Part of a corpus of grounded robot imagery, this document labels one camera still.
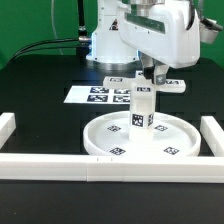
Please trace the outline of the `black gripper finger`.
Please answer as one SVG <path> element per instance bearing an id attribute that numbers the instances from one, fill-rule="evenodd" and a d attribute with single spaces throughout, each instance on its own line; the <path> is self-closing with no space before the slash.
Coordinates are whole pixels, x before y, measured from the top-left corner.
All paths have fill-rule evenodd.
<path id="1" fill-rule="evenodd" d="M 164 85 L 166 82 L 166 74 L 169 66 L 166 64 L 156 64 L 154 69 L 154 83 L 156 85 Z"/>
<path id="2" fill-rule="evenodd" d="M 143 75 L 146 79 L 153 79 L 154 78 L 154 61 L 153 58 L 141 53 L 140 60 L 143 69 Z"/>

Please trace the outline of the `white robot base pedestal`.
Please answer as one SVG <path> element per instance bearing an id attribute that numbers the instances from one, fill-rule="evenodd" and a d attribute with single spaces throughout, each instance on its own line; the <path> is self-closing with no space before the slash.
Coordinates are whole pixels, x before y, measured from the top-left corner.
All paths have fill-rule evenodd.
<path id="1" fill-rule="evenodd" d="M 117 0 L 97 0 L 97 28 L 91 35 L 89 65 L 104 70 L 132 69 L 139 62 L 137 51 L 124 44 L 119 36 Z"/>

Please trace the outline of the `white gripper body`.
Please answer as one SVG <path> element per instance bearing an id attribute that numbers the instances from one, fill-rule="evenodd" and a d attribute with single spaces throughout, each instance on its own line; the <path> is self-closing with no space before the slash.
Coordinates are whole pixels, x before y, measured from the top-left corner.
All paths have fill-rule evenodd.
<path id="1" fill-rule="evenodd" d="M 118 2 L 117 20 L 121 40 L 172 68 L 194 65 L 200 56 L 197 11 L 192 2 L 144 5 Z"/>

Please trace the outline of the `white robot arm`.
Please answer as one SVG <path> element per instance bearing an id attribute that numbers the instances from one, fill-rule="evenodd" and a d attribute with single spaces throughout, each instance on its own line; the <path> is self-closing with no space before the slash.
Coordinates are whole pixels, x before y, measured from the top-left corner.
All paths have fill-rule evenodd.
<path id="1" fill-rule="evenodd" d="M 118 0 L 121 40 L 140 52 L 143 74 L 156 85 L 169 68 L 193 66 L 200 56 L 199 19 L 192 0 Z"/>

